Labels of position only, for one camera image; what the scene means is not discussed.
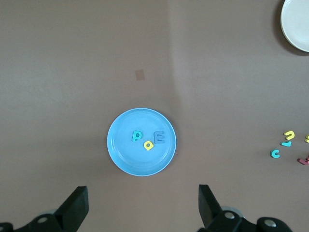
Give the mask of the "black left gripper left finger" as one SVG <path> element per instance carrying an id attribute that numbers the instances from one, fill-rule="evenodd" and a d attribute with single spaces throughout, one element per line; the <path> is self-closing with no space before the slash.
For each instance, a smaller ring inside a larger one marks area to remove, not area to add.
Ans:
<path id="1" fill-rule="evenodd" d="M 2 232 L 76 232 L 89 212 L 88 189 L 77 187 L 53 213 L 41 214 L 25 226 L 14 229 L 9 222 L 0 224 Z"/>

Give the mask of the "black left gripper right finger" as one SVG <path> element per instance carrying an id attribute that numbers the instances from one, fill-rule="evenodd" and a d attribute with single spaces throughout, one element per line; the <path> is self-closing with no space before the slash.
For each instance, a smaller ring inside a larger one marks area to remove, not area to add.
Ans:
<path id="1" fill-rule="evenodd" d="M 198 187 L 198 209 L 203 228 L 200 232 L 290 232 L 277 218 L 261 217 L 255 224 L 232 210 L 223 210 L 208 185 Z"/>

